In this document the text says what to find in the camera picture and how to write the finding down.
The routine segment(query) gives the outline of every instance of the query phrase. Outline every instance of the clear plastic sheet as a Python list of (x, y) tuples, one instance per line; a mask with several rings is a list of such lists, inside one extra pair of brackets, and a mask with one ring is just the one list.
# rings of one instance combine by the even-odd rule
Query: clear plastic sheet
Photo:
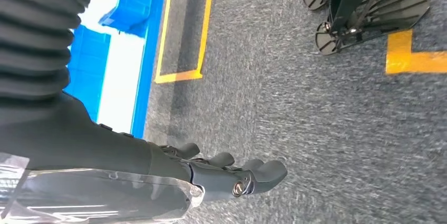
[(173, 223), (201, 204), (188, 182), (95, 169), (30, 171), (27, 160), (0, 154), (2, 222)]

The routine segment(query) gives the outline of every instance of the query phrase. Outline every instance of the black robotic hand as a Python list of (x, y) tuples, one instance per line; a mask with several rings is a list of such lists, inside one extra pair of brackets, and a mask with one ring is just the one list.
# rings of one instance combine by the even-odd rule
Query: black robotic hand
[(235, 160), (230, 153), (222, 152), (209, 160), (192, 159), (200, 153), (193, 143), (178, 149), (161, 147), (167, 155), (181, 159), (183, 165), (190, 169), (191, 183), (205, 191), (205, 201), (266, 192), (287, 175), (286, 167), (279, 161), (264, 163), (253, 159), (238, 168), (232, 166)]
[(30, 171), (87, 168), (174, 178), (200, 187), (205, 200), (265, 192), (284, 179), (278, 161), (237, 168), (228, 153), (192, 159), (200, 152), (195, 144), (158, 146), (93, 123), (82, 102), (63, 92), (70, 81), (69, 29), (80, 25), (78, 14), (89, 1), (0, 0), (0, 153), (29, 159)]

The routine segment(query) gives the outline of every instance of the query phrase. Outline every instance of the blue wall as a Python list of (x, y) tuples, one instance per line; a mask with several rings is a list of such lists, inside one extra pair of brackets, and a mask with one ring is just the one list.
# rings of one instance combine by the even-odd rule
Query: blue wall
[(105, 67), (109, 56), (109, 34), (81, 25), (74, 31), (71, 45), (70, 84), (65, 91), (81, 100), (93, 121), (98, 119)]
[[(164, 0), (119, 0), (117, 6), (99, 21), (103, 26), (146, 39), (131, 129), (138, 138), (142, 138), (144, 132), (163, 5)], [(74, 34), (72, 60), (68, 65), (71, 83), (65, 91), (80, 99), (92, 120), (96, 121), (110, 35), (88, 30), (85, 26), (80, 26)]]

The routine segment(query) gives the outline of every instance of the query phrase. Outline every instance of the yellow tape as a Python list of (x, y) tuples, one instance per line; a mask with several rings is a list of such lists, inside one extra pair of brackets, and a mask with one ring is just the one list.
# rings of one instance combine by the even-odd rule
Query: yellow tape
[(446, 73), (447, 51), (412, 52), (413, 31), (390, 34), (386, 73)]
[(211, 14), (211, 3), (212, 0), (206, 0), (205, 4), (205, 13), (203, 17), (203, 25), (202, 25), (202, 36), (200, 39), (200, 49), (199, 49), (199, 60), (197, 62), (197, 68), (191, 71), (160, 75), (161, 74), (161, 65), (163, 61), (163, 53), (164, 53), (164, 44), (166, 42), (166, 33), (168, 29), (168, 19), (169, 19), (169, 10), (171, 7), (171, 0), (166, 0), (166, 8), (164, 9), (164, 21), (163, 21), (163, 31), (161, 33), (161, 41), (160, 41), (160, 49), (158, 55), (157, 62), (157, 70), (155, 76), (156, 83), (172, 83), (176, 81), (185, 81), (185, 80), (195, 80), (201, 79), (203, 77), (201, 71), (203, 66), (203, 61), (205, 59), (205, 50), (207, 46), (207, 38), (208, 38), (208, 28), (209, 28), (209, 19)]

